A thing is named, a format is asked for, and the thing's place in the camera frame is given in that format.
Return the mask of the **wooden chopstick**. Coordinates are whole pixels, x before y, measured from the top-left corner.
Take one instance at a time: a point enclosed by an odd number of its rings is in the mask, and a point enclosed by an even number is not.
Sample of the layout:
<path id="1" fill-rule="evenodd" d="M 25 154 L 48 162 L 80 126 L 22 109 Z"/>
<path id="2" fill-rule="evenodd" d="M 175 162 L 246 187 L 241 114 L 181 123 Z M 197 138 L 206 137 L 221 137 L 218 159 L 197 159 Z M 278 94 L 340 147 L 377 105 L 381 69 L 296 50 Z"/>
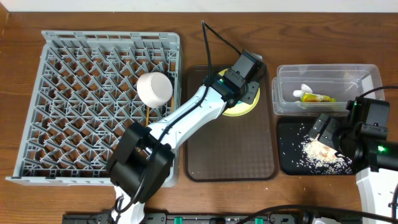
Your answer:
<path id="1" fill-rule="evenodd" d="M 170 112 L 174 112 L 174 96 L 172 95 L 172 98 L 170 100 Z"/>
<path id="2" fill-rule="evenodd" d="M 146 123 L 145 126 L 149 125 L 150 107 L 146 106 Z"/>

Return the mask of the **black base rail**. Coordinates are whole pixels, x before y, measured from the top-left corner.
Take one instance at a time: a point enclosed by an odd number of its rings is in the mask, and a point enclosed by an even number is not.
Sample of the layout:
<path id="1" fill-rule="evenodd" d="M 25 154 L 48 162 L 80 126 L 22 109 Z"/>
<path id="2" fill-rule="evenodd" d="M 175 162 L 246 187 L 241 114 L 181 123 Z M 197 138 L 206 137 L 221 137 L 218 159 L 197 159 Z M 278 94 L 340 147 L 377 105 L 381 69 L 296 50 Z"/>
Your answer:
<path id="1" fill-rule="evenodd" d="M 142 224 L 234 224 L 244 219 L 237 215 L 168 215 L 165 213 L 147 213 Z M 112 223 L 108 213 L 101 214 L 64 214 L 62 224 L 88 224 L 88 223 Z M 256 224 L 299 224 L 299 223 L 323 223 L 322 217 L 316 217 L 311 213 L 298 214 L 273 213 L 259 216 L 248 221 Z"/>

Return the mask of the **yellow plate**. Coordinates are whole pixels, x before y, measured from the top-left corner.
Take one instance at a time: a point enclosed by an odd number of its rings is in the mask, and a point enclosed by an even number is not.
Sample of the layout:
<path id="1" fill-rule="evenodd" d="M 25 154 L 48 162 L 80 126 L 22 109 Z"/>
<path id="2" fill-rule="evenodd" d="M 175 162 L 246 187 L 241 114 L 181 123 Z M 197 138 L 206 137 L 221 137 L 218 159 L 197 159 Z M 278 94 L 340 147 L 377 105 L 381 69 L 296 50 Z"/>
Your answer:
<path id="1" fill-rule="evenodd" d="M 228 108 L 223 112 L 224 116 L 237 117 L 249 113 L 257 105 L 260 98 L 260 90 L 257 91 L 256 97 L 251 105 L 239 101 L 234 107 Z"/>

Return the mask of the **white bowl with food residue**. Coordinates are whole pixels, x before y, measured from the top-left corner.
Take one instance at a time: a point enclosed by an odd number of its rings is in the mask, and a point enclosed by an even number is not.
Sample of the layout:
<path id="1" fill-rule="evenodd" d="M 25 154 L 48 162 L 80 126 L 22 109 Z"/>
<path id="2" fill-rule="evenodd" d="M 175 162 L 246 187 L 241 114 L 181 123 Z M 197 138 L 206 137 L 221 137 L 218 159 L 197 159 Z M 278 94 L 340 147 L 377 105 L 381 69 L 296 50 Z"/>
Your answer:
<path id="1" fill-rule="evenodd" d="M 146 106 L 158 108 L 171 99 L 173 86 L 163 73 L 145 73 L 137 81 L 137 94 Z"/>

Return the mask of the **clear plastic bin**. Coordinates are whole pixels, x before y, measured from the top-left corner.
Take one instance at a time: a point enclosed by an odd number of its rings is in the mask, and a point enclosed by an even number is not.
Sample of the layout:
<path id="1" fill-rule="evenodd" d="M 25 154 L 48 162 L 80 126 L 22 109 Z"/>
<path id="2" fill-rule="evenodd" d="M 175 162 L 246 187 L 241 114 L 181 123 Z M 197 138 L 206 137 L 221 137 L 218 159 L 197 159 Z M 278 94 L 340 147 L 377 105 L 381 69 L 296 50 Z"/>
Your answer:
<path id="1" fill-rule="evenodd" d="M 335 102 L 307 103 L 294 96 L 302 85 L 314 94 L 334 98 Z M 363 93 L 382 86 L 377 66 L 372 64 L 281 65 L 272 80 L 274 113 L 282 116 L 333 116 L 348 114 L 346 104 Z"/>

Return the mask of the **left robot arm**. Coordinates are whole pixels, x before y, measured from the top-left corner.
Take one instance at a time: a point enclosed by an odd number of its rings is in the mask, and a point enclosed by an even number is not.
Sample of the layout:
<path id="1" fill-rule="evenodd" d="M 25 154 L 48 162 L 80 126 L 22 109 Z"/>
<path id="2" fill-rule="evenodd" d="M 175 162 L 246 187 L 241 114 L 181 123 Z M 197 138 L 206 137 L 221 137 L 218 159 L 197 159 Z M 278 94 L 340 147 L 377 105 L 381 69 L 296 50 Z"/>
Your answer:
<path id="1" fill-rule="evenodd" d="M 204 84 L 167 117 L 143 126 L 132 123 L 119 140 L 106 170 L 116 192 L 113 223 L 140 223 L 144 204 L 163 186 L 178 149 L 193 133 L 240 101 L 251 104 L 259 90 L 254 72 L 232 68 L 206 77 Z"/>

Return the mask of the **brown serving tray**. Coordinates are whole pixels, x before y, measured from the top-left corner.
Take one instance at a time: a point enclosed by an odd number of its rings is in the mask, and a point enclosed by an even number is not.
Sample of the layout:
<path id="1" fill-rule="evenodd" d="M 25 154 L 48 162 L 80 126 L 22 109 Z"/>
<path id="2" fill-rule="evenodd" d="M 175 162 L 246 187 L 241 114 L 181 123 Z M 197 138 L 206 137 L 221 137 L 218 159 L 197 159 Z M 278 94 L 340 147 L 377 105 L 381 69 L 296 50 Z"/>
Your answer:
<path id="1" fill-rule="evenodd" d="M 206 123 L 184 143 L 184 171 L 194 182 L 271 180 L 277 174 L 269 77 L 257 105 L 241 116 Z"/>

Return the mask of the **green yellow snack wrapper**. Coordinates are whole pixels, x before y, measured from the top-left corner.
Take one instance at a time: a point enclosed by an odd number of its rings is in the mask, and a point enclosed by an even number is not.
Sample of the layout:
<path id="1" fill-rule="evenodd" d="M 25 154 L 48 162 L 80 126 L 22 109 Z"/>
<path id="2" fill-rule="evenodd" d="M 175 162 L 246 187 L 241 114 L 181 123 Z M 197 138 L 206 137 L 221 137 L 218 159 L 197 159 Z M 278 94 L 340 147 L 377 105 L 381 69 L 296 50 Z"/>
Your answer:
<path id="1" fill-rule="evenodd" d="M 304 93 L 300 99 L 302 103 L 330 103 L 335 102 L 335 98 L 331 98 L 330 96 L 326 95 L 318 95 L 314 93 Z"/>

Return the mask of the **white tissue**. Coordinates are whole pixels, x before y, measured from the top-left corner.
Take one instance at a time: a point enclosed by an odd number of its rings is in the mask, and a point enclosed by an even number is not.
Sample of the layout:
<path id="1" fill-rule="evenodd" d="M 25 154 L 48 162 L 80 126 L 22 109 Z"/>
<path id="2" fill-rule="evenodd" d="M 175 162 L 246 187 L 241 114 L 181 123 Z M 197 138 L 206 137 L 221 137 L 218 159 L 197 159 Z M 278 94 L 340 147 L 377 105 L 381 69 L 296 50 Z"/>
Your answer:
<path id="1" fill-rule="evenodd" d="M 297 97 L 297 98 L 303 97 L 303 95 L 305 93 L 313 93 L 312 89 L 306 84 L 301 84 L 301 89 L 300 90 L 294 90 L 293 91 L 294 97 Z"/>

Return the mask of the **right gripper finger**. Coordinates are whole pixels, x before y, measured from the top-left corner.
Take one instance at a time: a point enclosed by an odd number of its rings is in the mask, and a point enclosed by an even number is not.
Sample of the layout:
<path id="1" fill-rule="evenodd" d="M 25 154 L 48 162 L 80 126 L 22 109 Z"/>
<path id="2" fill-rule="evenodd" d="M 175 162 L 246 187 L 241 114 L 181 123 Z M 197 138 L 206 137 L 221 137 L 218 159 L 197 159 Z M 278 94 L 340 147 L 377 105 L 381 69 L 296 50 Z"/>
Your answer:
<path id="1" fill-rule="evenodd" d="M 328 122 L 330 120 L 330 116 L 327 114 L 321 114 L 315 121 L 311 130 L 308 133 L 308 136 L 312 139 L 318 139 L 326 129 Z"/>
<path id="2" fill-rule="evenodd" d="M 318 142 L 332 148 L 337 149 L 337 132 L 341 128 L 340 123 L 328 123 L 326 129 L 324 130 L 323 134 L 317 139 Z"/>

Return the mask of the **grey plastic dish rack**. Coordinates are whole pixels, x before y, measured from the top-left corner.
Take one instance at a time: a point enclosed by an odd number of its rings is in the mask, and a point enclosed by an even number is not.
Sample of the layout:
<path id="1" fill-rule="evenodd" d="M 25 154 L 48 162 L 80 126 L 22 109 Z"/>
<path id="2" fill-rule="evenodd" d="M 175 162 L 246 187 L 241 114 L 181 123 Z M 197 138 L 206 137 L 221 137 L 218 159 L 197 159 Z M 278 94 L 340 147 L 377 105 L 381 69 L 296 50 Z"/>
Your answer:
<path id="1" fill-rule="evenodd" d="M 109 185 L 106 163 L 133 122 L 145 126 L 139 77 L 161 72 L 181 104 L 182 45 L 173 32 L 45 30 L 13 174 L 20 185 Z M 149 124 L 170 112 L 150 108 Z"/>

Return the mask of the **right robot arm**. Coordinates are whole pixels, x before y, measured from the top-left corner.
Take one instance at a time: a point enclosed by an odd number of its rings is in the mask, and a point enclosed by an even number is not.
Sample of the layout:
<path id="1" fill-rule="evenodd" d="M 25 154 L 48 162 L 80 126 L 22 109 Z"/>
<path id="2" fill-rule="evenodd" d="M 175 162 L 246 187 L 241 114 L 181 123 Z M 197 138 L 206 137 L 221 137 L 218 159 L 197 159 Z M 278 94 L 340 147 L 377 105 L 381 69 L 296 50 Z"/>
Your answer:
<path id="1" fill-rule="evenodd" d="M 321 114 L 308 135 L 351 160 L 362 211 L 397 219 L 397 143 L 386 140 L 385 118 L 341 122 Z"/>

